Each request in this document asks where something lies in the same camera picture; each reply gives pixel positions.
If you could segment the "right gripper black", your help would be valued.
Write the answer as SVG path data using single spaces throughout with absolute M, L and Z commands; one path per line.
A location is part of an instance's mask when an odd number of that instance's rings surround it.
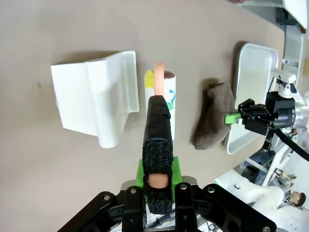
M 225 115 L 225 124 L 243 125 L 246 130 L 267 134 L 270 128 L 288 128 L 295 123 L 295 100 L 284 98 L 278 91 L 268 92 L 265 105 L 247 99 L 238 105 L 238 112 Z

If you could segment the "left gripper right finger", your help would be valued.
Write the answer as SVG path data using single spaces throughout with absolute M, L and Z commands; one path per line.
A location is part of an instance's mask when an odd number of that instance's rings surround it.
M 200 188 L 196 179 L 183 176 L 173 158 L 172 184 L 176 231 L 197 232 L 197 215 L 223 232 L 275 232 L 276 224 L 217 184 Z

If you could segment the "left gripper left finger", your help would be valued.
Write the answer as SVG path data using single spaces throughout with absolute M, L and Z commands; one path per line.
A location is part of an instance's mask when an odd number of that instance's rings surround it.
M 122 224 L 124 232 L 142 232 L 145 202 L 142 190 L 142 161 L 136 179 L 124 182 L 117 195 L 103 191 L 69 220 L 60 232 L 110 232 Z

